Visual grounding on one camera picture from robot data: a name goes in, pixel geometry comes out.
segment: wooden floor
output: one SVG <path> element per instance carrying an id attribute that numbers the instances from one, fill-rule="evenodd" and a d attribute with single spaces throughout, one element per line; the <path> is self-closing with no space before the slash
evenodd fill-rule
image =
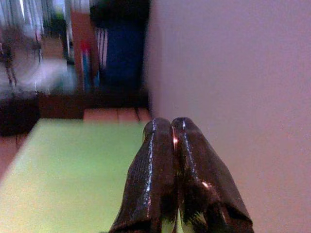
<path id="1" fill-rule="evenodd" d="M 147 123 L 151 116 L 143 108 L 111 108 L 111 109 L 85 109 L 85 122 L 101 121 L 114 123 L 143 122 Z M 0 181 L 10 163 L 14 160 L 18 149 L 22 146 L 27 135 L 13 137 L 0 137 Z"/>

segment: tiled floor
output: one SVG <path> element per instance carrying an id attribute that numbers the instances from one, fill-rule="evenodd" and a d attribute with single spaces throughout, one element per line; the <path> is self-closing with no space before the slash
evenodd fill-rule
<path id="1" fill-rule="evenodd" d="M 147 109 L 139 108 L 114 108 L 114 109 L 85 109 L 84 121 L 101 122 L 147 122 L 151 120 Z M 0 180 L 5 174 L 6 169 L 14 160 L 18 148 L 26 139 L 27 135 L 17 137 L 0 137 Z"/>

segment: green table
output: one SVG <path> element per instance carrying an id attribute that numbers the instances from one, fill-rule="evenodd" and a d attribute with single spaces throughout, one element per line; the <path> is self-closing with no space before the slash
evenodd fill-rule
<path id="1" fill-rule="evenodd" d="M 0 233 L 108 231 L 143 127 L 40 120 L 0 183 Z"/>

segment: white wall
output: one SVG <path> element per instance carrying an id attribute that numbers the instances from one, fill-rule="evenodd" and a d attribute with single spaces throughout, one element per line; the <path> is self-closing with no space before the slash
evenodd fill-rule
<path id="1" fill-rule="evenodd" d="M 155 117 L 191 117 L 257 233 L 311 227 L 311 1 L 153 0 Z"/>

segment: green surface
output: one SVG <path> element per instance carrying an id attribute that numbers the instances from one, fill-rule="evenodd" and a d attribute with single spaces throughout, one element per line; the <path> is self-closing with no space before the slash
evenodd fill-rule
<path id="1" fill-rule="evenodd" d="M 40 120 L 0 183 L 0 233 L 108 231 L 143 127 Z"/>

